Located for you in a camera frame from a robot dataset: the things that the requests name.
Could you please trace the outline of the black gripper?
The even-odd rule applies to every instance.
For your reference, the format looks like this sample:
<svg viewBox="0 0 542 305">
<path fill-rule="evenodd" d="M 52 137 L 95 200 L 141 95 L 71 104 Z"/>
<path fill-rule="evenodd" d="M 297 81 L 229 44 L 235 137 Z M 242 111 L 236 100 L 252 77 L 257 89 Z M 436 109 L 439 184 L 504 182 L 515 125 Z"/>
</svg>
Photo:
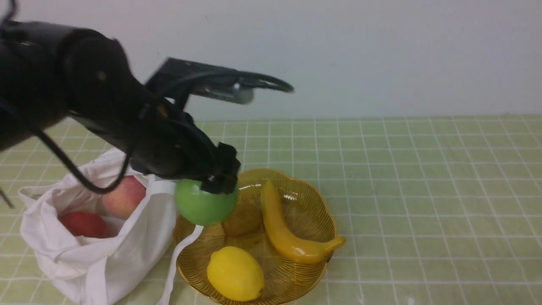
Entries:
<svg viewBox="0 0 542 305">
<path fill-rule="evenodd" d="M 127 112 L 134 115 L 132 126 L 139 133 L 130 155 L 133 170 L 170 180 L 203 179 L 200 189 L 210 194 L 236 191 L 241 166 L 237 150 L 222 142 L 216 148 L 176 103 L 161 99 L 150 105 L 130 99 Z"/>
</svg>

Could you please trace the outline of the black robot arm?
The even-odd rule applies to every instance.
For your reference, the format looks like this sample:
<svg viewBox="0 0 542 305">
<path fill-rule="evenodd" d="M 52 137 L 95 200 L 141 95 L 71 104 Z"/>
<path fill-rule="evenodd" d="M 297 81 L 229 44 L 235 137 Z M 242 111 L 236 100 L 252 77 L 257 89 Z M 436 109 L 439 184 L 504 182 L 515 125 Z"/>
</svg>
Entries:
<svg viewBox="0 0 542 305">
<path fill-rule="evenodd" d="M 91 30 L 45 22 L 1 23 L 1 150 L 39 138 L 87 189 L 114 190 L 128 167 L 165 180 L 190 179 L 212 194 L 230 194 L 240 162 L 227 144 L 213 144 L 184 110 L 200 80 L 236 75 L 213 71 L 140 83 L 121 44 Z M 64 118 L 124 153 L 118 178 L 99 187 L 46 134 Z"/>
</svg>

